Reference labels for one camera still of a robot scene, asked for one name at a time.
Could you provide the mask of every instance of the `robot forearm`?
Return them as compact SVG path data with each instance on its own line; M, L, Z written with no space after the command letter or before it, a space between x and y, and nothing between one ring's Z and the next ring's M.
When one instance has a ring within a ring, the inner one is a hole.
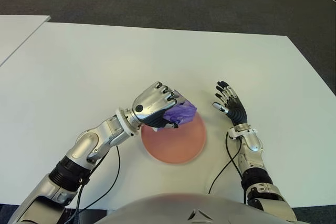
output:
M257 131L247 123L236 125L229 130L231 138L242 142L238 154L238 167L243 176L241 186L246 192L247 203L284 220L296 221L293 210L267 173L261 157L262 143L256 133Z
M167 86L156 82L135 99L131 109L117 109L116 115L81 133L75 145L29 194L8 224L22 221L57 223L78 188L89 181L97 160L104 157L111 147L137 134L142 123L152 127L176 127L162 119L162 115L182 101L183 98Z
M284 220L296 221L296 216L279 189L273 185L267 173L261 154L263 147L257 131L247 124L247 114L236 92L224 81L219 81L216 94L224 105L214 102L213 106L225 113L234 127L229 129L231 138L242 142L238 154L238 166L242 174L241 186L250 206L278 216Z

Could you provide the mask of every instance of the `silver robotic hand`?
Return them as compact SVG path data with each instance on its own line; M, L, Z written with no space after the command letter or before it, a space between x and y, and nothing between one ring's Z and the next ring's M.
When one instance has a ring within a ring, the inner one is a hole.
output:
M88 183L97 161L111 147L137 134L141 124L177 127L162 117L166 110L182 102L183 97L156 82L135 99L132 108L119 108L116 115L81 133L75 145L40 181L8 223L58 223L65 206L71 203L78 188Z
M178 125L164 119L163 114L171 107L184 101L183 97L180 97L169 87L156 82L135 99L132 112L139 122L150 127L177 128Z
M246 192L247 203L269 214L288 221L296 221L296 216L279 189L273 184L264 166L261 154L263 147L257 137L257 130L247 124L247 114L239 97L232 87L224 81L219 81L216 97L221 103L214 102L213 106L225 113L233 126L228 130L230 138L237 141L238 167L242 174L241 186Z

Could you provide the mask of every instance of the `round plate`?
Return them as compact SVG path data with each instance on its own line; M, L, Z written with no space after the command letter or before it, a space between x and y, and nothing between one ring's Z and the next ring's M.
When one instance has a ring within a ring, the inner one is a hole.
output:
M178 129L155 132L149 126L141 127L141 139L146 150L156 159L168 164L183 164L194 159L205 144L205 127L201 116Z

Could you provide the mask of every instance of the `black cable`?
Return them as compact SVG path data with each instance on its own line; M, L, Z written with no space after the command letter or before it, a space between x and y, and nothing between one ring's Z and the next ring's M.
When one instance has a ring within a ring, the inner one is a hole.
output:
M91 204L89 204L88 206L84 207L82 210L80 210L78 213L80 214L81 212L85 211L86 209L88 209L89 207L91 207L93 204L97 203L98 201L100 201L106 194L108 194L110 192L110 190L114 187L114 185L117 182L118 176L119 176L119 172L120 172L120 153L119 153L119 149L118 146L116 146L117 148L117 152L118 152L118 171L117 171L117 175L116 178L114 179L113 184L111 185L111 187L106 191L106 193L104 193L102 196L100 196L98 199L96 199L94 202L92 202Z
M77 198L77 204L76 204L76 210L75 210L75 212L73 213L73 215L72 215L71 217L69 217L69 218L67 219L66 222L64 222L64 224L67 224L67 223L71 222L72 219L77 215L78 210L79 210L80 197L82 196L83 189L84 189L84 185L82 185L82 186L80 187L80 189L79 189L79 193L78 193L78 198Z
M235 157L233 157L233 158L231 157L231 153L230 153L230 151L229 151L229 148L227 147L227 141L225 141L225 147L226 147L227 154L228 154L229 157L230 157L230 161L232 161L232 163L233 163L233 165L235 166L235 168L236 168L236 170L237 170L237 172L238 172L238 174L239 174L241 180L243 180L243 176L242 176L240 170L238 169L238 167L237 167L237 165L236 165L236 163L235 163L235 161L234 161L234 158L235 158ZM243 199L244 199L244 204L246 204L246 191L245 191L245 190L244 190L244 197L243 197Z
M98 202L102 197L104 197L111 189L112 187L114 186L114 184L116 183L117 181L117 178L118 178L118 175L119 175L119 170L120 170L120 153L119 153L119 149L117 147L117 152L118 152L118 160L119 160L119 166L118 166L118 172L117 172L117 176L116 176L116 179L114 180L112 186L110 187L110 189L103 195L101 196L100 198L98 198L96 201L94 201L93 203L91 203L90 205L88 205L87 207L83 208L82 210L79 211L79 204L80 204L80 198L82 196L82 192L83 192L83 189L84 189L84 185L82 185L79 189L79 193L78 193L78 198L77 198L77 204L76 204L76 210L75 210L75 213L73 213L73 215L71 217L69 217L69 219L64 222L64 224L67 224L69 223L71 220L73 220L73 218L77 215L77 214L80 214L81 212L83 212L84 210L86 210L88 207L92 206L93 204L95 204L96 202ZM107 156L108 152L104 155L104 157L101 158L101 160L99 161L99 163L92 169L92 171L89 173L89 176L88 178L91 177L91 175L95 172L95 170L99 167L99 165L103 162L103 160L105 159L105 157Z
M227 146L227 137L228 137L228 135L229 135L229 133L226 132L226 137L225 137L225 147L226 147L226 152L227 152L227 154L229 155L230 161L232 161L233 165L235 166L235 168L236 168L236 170L237 170L237 172L238 172L240 178L243 179L243 176L242 176L242 174L241 174L239 168L237 167L235 161L233 160L234 158L232 158L231 153L230 153L230 151L229 151L229 148L228 148L228 146Z
M228 135L229 135L229 133L227 132L227 133L226 133L226 136L225 136L225 145L226 145L226 150L227 150L227 151L228 151L228 148L227 148L227 137L228 137ZM208 194L211 193L211 189L212 189L213 185L215 184L217 178L222 174L222 172L226 169L226 167L227 167L231 162L233 162L233 159L239 154L240 149L241 149L241 141L240 141L240 147L239 147L239 150L237 151L236 155L234 155L234 157L232 158L232 157L231 157L231 154L229 154L230 161L223 167L223 169L218 173L218 175L216 176L216 178L212 181L212 184L211 184L211 186L210 186L210 189L209 189L209 191L208 191Z

